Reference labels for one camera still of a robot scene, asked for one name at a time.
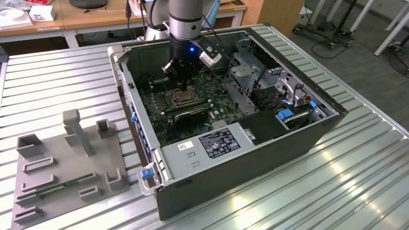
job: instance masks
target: blue latch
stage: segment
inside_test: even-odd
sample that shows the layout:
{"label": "blue latch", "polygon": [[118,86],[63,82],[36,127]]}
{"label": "blue latch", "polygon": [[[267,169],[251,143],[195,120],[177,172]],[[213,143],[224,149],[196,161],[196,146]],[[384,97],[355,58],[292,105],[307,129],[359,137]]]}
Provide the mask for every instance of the blue latch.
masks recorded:
{"label": "blue latch", "polygon": [[145,180],[155,176],[155,171],[152,168],[141,170],[141,178]]}
{"label": "blue latch", "polygon": [[311,106],[312,108],[316,108],[316,107],[317,107],[317,103],[316,103],[315,101],[311,101],[311,102],[309,102],[309,106]]}
{"label": "blue latch", "polygon": [[284,119],[287,119],[288,117],[293,116],[295,113],[293,113],[293,111],[291,111],[289,109],[283,109],[283,110],[279,112],[277,115],[279,115],[279,118],[280,118],[281,120],[284,120]]}
{"label": "blue latch", "polygon": [[139,120],[139,117],[136,116],[136,112],[132,112],[131,121],[136,122]]}

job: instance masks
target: floor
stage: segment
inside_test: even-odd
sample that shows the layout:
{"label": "floor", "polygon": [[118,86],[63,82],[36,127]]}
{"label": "floor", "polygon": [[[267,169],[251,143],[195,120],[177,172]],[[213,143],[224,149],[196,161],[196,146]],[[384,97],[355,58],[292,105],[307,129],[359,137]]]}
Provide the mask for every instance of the floor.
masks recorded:
{"label": "floor", "polygon": [[[308,0],[308,8],[315,9],[319,0]],[[325,15],[332,0],[327,1],[321,11]],[[333,19],[337,25],[348,8],[348,2],[344,2]],[[361,9],[355,7],[351,17],[347,21],[345,28],[351,28]],[[355,41],[349,49],[333,59],[324,59],[316,56],[311,48],[324,40],[323,37],[303,31],[297,35],[291,36],[291,40],[321,62],[321,64],[352,86],[352,88],[409,130],[409,79],[405,78],[389,65],[389,50],[377,57],[373,55],[377,47],[387,38],[389,32],[385,31],[389,22],[377,16],[368,14],[356,33]],[[408,32],[403,31],[396,40],[403,40]],[[324,45],[315,48],[317,54],[331,57],[344,50],[344,47],[336,47],[329,50]],[[401,59],[409,64],[408,54]],[[393,66],[405,71],[405,66],[392,56]]]}

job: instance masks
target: motherboard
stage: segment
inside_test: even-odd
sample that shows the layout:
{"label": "motherboard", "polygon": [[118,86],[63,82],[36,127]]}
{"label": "motherboard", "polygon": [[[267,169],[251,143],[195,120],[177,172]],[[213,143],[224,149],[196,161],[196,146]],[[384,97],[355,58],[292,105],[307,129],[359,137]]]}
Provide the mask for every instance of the motherboard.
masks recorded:
{"label": "motherboard", "polygon": [[149,81],[141,100],[161,146],[215,130],[244,116],[224,88],[224,75],[203,73],[183,92],[169,79]]}

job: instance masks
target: gray holder slot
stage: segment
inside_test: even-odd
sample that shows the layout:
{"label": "gray holder slot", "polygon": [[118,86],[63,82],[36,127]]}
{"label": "gray holder slot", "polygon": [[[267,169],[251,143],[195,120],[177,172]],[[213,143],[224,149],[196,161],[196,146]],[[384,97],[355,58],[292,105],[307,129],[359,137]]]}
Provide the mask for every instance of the gray holder slot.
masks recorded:
{"label": "gray holder slot", "polygon": [[43,214],[43,210],[39,207],[34,206],[16,214],[14,222],[18,224],[23,224],[40,218]]}
{"label": "gray holder slot", "polygon": [[110,177],[108,172],[106,172],[107,185],[112,191],[123,188],[124,186],[123,175],[119,168],[116,168],[116,174],[118,174],[118,179],[114,179]]}
{"label": "gray holder slot", "polygon": [[46,187],[54,183],[58,182],[58,177],[55,176],[55,174],[50,175],[50,180],[31,186],[31,187],[26,187],[26,183],[22,184],[22,191],[23,192],[28,192],[30,190],[38,189],[40,187]]}
{"label": "gray holder slot", "polygon": [[42,151],[38,148],[43,142],[35,134],[28,134],[18,138],[16,150],[20,153],[22,157],[28,158],[35,155],[42,154]]}
{"label": "gray holder slot", "polygon": [[98,129],[98,133],[100,135],[100,139],[111,137],[116,133],[115,127],[114,127],[114,125],[112,125],[112,123],[110,122],[108,119],[99,120],[96,122],[96,129]]}
{"label": "gray holder slot", "polygon": [[84,201],[100,195],[102,195],[102,190],[99,189],[98,185],[94,185],[88,188],[79,190],[79,197]]}
{"label": "gray holder slot", "polygon": [[34,203],[34,202],[36,202],[39,200],[42,200],[42,197],[38,196],[38,194],[34,194],[34,195],[31,195],[31,196],[28,196],[26,198],[22,198],[22,199],[19,199],[19,197],[18,197],[16,204],[20,205],[20,206],[26,206],[26,205],[30,205],[31,203]]}
{"label": "gray holder slot", "polygon": [[88,177],[79,180],[79,184],[87,184],[95,182],[99,179],[99,175],[96,174],[96,172],[90,173],[88,175]]}
{"label": "gray holder slot", "polygon": [[26,173],[34,172],[36,170],[46,168],[46,167],[56,165],[56,163],[58,162],[56,162],[56,159],[54,157],[43,158],[38,161],[34,161],[28,164],[24,164],[23,165],[23,172],[26,172]]}

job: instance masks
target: open computer tower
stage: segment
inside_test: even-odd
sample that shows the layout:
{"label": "open computer tower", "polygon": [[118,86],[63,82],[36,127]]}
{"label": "open computer tower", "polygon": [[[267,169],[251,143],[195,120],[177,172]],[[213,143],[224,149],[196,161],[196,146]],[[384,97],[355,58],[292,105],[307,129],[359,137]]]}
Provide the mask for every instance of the open computer tower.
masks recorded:
{"label": "open computer tower", "polygon": [[347,115],[252,29],[209,34],[225,57],[183,92],[164,76],[169,41],[127,44],[118,60],[143,168],[165,220],[305,154]]}

